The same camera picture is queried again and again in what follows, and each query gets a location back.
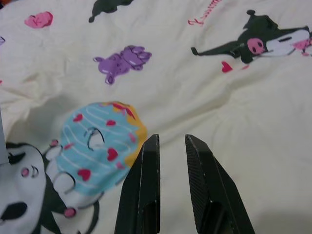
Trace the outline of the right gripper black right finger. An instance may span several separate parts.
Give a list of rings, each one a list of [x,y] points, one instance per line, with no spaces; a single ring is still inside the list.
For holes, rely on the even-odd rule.
[[[188,177],[199,234],[253,234],[239,191],[208,145],[185,136]]]

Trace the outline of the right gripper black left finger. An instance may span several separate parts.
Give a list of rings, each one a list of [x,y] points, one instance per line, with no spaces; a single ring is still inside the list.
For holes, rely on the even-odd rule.
[[[116,234],[160,232],[159,135],[150,136],[126,176],[120,194]]]

